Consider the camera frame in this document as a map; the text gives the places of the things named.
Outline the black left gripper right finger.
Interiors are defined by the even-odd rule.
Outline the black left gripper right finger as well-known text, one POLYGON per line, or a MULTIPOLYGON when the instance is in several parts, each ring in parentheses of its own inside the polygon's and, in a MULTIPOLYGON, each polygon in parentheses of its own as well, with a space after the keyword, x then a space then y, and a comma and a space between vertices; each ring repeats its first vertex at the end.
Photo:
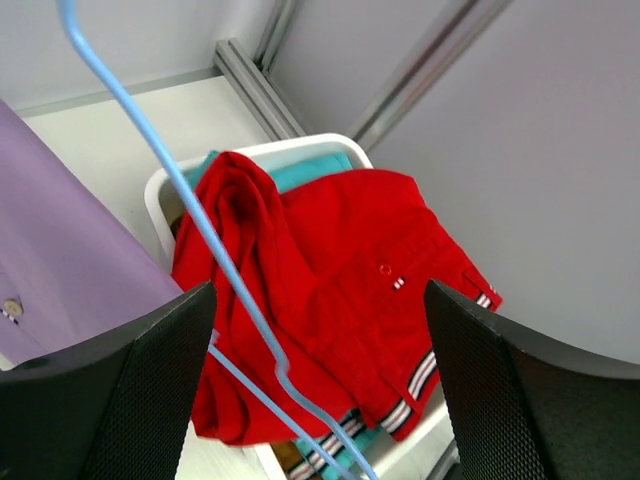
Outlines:
POLYGON ((636 479, 639 366, 561 342, 442 282, 424 303, 456 479, 636 479))

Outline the blue hanger of lilac trousers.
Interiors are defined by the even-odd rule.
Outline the blue hanger of lilac trousers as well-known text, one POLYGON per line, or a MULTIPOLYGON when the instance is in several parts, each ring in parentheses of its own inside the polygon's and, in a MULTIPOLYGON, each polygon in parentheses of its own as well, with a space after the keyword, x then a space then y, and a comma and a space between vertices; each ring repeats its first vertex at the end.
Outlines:
POLYGON ((204 211, 199 200, 196 198, 186 178, 181 173, 173 155, 154 126, 151 124, 144 112, 139 108, 134 98, 129 94, 111 70, 104 64, 102 59, 96 54, 89 41, 81 32, 76 15, 76 3, 74 1, 58 1, 56 3, 56 9, 62 28, 75 52, 112 94, 167 173, 176 192, 182 199, 188 213, 196 224, 198 231, 205 240, 223 273, 227 277, 227 280, 233 287, 236 295, 241 300, 241 303, 249 314, 263 341, 269 348, 275 360, 274 375, 283 390, 299 406, 324 423, 325 426, 327 426, 330 431, 336 435, 342 445, 352 454, 354 460, 361 467, 363 473, 365 473, 368 478, 375 479, 377 474, 374 469, 365 459, 360 450, 356 448, 350 436, 344 431, 339 423, 325 410, 321 409, 305 397, 289 379, 289 359, 278 342, 275 334, 269 327, 254 297, 241 278, 228 254, 228 251, 224 247, 215 228, 211 224, 208 215, 204 211))

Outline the red trousers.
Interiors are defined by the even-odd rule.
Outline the red trousers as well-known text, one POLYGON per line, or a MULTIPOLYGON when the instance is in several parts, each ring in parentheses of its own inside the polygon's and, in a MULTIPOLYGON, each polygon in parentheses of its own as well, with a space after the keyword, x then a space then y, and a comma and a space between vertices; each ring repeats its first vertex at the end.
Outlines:
MULTIPOLYGON (((280 193, 251 159, 221 153, 195 191, 285 351, 294 386, 337 421, 358 410, 395 440, 416 428, 438 381, 423 296, 441 281, 495 311, 502 298, 426 206, 412 177, 354 169, 280 193)), ((172 277, 211 280, 215 346, 314 437, 275 360, 187 214, 172 277)), ((297 437, 215 358, 192 411, 198 436, 245 446, 297 437)))

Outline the brown trousers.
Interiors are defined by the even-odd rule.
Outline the brown trousers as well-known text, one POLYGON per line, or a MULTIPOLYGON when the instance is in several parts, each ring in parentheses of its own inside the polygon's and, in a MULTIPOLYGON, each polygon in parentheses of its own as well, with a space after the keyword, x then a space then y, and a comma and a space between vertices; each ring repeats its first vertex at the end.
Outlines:
MULTIPOLYGON (((177 237, 183 213, 173 220, 170 224, 170 230, 174 238, 177 237)), ((292 470, 295 464, 302 460, 302 456, 296 449, 293 442, 275 443, 270 445, 270 449, 280 464, 281 469, 287 473, 292 470)))

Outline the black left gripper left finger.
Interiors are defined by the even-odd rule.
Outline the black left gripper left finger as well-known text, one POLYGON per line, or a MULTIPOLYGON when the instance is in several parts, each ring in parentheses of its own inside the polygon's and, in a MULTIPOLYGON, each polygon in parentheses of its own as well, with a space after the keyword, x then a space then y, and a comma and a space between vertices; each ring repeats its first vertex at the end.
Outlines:
POLYGON ((215 311, 206 282, 2 372, 2 478, 174 478, 215 311))

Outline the teal trousers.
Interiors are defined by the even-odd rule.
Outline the teal trousers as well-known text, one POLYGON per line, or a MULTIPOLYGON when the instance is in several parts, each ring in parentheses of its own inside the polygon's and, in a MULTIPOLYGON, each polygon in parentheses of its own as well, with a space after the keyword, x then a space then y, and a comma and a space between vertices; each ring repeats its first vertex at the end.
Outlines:
MULTIPOLYGON (((219 152, 213 150, 204 160, 199 160, 195 167, 186 171, 185 177, 193 190, 196 189, 218 155, 219 152)), ((353 168, 352 162, 345 153, 331 153, 324 156, 296 160, 290 166, 268 169, 268 172, 278 190, 284 193, 318 178, 352 170, 353 168)), ((382 434, 379 427, 374 429, 367 428, 355 410, 346 414, 341 420, 341 426, 351 436, 352 442, 362 453, 382 434)), ((328 453, 332 454, 341 467, 345 470, 350 469, 355 464, 352 454, 341 444, 330 447, 330 440, 329 435, 316 439, 328 453)), ((286 473, 289 479, 341 478, 340 472, 330 464, 327 464, 324 458, 318 456, 306 440, 296 439, 293 443, 302 456, 302 460, 297 462, 293 469, 286 473)))

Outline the lilac trousers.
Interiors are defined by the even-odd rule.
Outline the lilac trousers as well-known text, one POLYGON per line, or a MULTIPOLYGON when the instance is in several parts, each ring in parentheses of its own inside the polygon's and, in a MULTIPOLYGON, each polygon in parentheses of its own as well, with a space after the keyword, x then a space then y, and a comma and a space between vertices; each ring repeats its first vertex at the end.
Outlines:
POLYGON ((182 293, 111 212, 1 106, 1 353, 12 364, 142 317, 182 293))

